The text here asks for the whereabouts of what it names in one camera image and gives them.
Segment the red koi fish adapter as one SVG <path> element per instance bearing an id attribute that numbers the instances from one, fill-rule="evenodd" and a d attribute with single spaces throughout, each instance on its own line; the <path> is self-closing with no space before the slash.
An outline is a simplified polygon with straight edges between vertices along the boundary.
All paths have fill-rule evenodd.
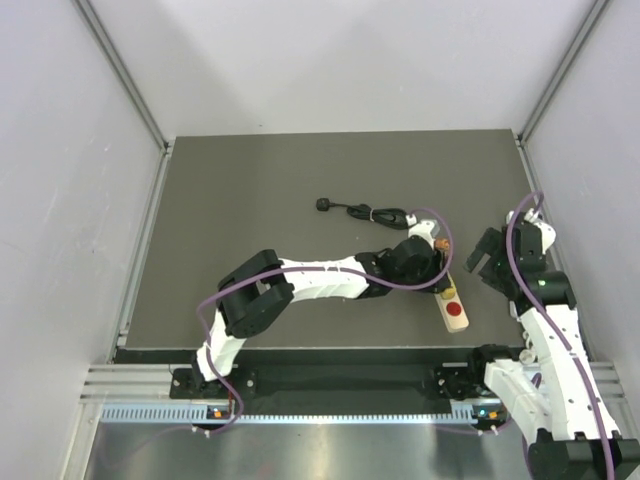
<path id="1" fill-rule="evenodd" d="M 436 238 L 434 240 L 434 248 L 441 252 L 449 252 L 450 242 L 446 238 Z"/>

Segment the white red power strip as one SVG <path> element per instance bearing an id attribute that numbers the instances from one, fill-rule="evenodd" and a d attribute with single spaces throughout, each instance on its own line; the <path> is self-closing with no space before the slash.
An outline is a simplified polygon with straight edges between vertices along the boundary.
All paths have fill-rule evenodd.
<path id="1" fill-rule="evenodd" d="M 454 286 L 457 290 L 450 274 L 447 274 L 447 279 L 449 281 L 449 286 L 447 288 Z M 462 305 L 458 290 L 456 296 L 450 300 L 442 299 L 440 297 L 440 293 L 436 293 L 434 298 L 447 330 L 450 333 L 459 333 L 466 330 L 469 327 L 469 319 L 464 306 Z"/>

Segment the yellow USB charger plug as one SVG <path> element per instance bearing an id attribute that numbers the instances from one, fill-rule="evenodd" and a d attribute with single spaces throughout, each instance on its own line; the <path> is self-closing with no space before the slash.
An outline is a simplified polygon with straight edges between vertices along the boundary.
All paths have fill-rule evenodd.
<path id="1" fill-rule="evenodd" d="M 444 300 L 450 300 L 450 299 L 453 299 L 456 296 L 456 294 L 457 294 L 456 288 L 454 286 L 451 286 L 443 290 L 440 293 L 440 297 Z"/>

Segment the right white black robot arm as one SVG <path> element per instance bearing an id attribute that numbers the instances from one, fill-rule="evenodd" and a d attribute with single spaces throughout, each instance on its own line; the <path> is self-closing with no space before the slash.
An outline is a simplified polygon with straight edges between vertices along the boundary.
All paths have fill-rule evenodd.
<path id="1" fill-rule="evenodd" d="M 623 436 L 599 391 L 570 280 L 547 262 L 555 238 L 538 212 L 511 211 L 468 257 L 466 270 L 507 298 L 539 378 L 529 378 L 509 348 L 487 344 L 470 354 L 467 384 L 501 400 L 525 442 L 532 478 L 628 479 L 639 467 L 639 442 Z"/>

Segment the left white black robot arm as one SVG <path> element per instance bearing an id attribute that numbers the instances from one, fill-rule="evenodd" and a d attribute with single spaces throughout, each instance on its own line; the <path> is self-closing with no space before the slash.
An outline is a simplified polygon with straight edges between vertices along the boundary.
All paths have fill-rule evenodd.
<path id="1" fill-rule="evenodd" d="M 380 298 L 393 289 L 441 294 L 452 287 L 450 259 L 431 221 L 416 224 L 393 248 L 340 260 L 299 262 L 261 250 L 218 283 L 211 328 L 192 361 L 192 384 L 205 396 L 226 387 L 246 340 L 265 332 L 291 304 Z"/>

